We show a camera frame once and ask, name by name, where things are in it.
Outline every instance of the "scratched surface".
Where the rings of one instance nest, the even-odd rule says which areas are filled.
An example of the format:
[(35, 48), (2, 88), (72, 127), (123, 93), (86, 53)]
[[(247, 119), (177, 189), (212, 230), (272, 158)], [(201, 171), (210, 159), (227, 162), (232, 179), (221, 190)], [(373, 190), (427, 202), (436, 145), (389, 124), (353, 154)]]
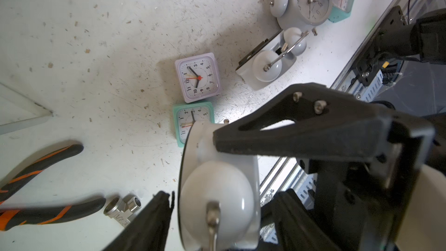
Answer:
[[(253, 112), (298, 82), (330, 86), (392, 0), (356, 0), (352, 16), (326, 22), (306, 52), (254, 92), (238, 61), (279, 29), (269, 0), (0, 0), (0, 81), (54, 111), (48, 122), (0, 136), (3, 182), (69, 142), (85, 150), (34, 178), (2, 208), (70, 204), (129, 192), (145, 205), (177, 189), (181, 152), (172, 105), (182, 103), (174, 61), (213, 52), (223, 93), (216, 122)], [(263, 178), (275, 160), (262, 158)], [(180, 250), (176, 210), (166, 250)], [(0, 233), (7, 250), (99, 250), (121, 226), (98, 212), (69, 223)]]

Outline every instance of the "orange black pliers handle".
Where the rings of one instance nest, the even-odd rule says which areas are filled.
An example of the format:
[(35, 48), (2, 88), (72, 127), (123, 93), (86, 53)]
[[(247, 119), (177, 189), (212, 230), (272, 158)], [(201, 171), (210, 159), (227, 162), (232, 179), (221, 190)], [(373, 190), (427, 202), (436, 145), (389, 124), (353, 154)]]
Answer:
[[(25, 186), (37, 174), (59, 161), (81, 153), (82, 150), (82, 145), (73, 144), (69, 147), (56, 150), (27, 166), (5, 186), (0, 188), (0, 205), (20, 190), (20, 188)], [(79, 205), (36, 209), (0, 209), (0, 231), (7, 231), (14, 226), (24, 224), (43, 225), (76, 220), (99, 211), (104, 204), (105, 198), (98, 198)]]

